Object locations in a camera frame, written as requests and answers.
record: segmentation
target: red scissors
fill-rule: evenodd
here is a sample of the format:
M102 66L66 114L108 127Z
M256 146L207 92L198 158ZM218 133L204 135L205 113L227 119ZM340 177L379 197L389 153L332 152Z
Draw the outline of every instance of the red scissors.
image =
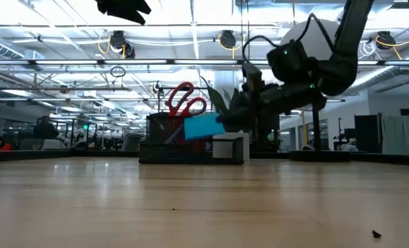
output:
M172 100L174 99L174 96L177 94L177 92L179 90L182 90L183 88L188 87L189 90L186 92L186 94L179 100L179 102L177 103L176 106L172 105ZM192 92L194 91L194 86L191 82L184 82L181 83L180 85L178 85L171 93L171 96L169 96L169 100L168 100L168 107L169 107L169 116L176 116L178 110L180 109L180 107L182 106L182 104L184 102L187 102L185 109L180 113L180 116L196 116L199 114L202 114L206 111L206 101L201 98L201 97L196 97L190 101L187 101L188 96L190 96L192 94ZM189 111L189 109L191 108L191 106L196 103L196 102L201 102L203 103L203 107L200 111L191 113Z

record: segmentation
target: blue object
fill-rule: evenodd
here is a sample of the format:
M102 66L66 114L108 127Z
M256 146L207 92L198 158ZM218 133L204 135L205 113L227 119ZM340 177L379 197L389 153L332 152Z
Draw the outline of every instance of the blue object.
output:
M218 115L193 116L185 119L185 140L192 141L217 134L224 134L223 123L217 122Z

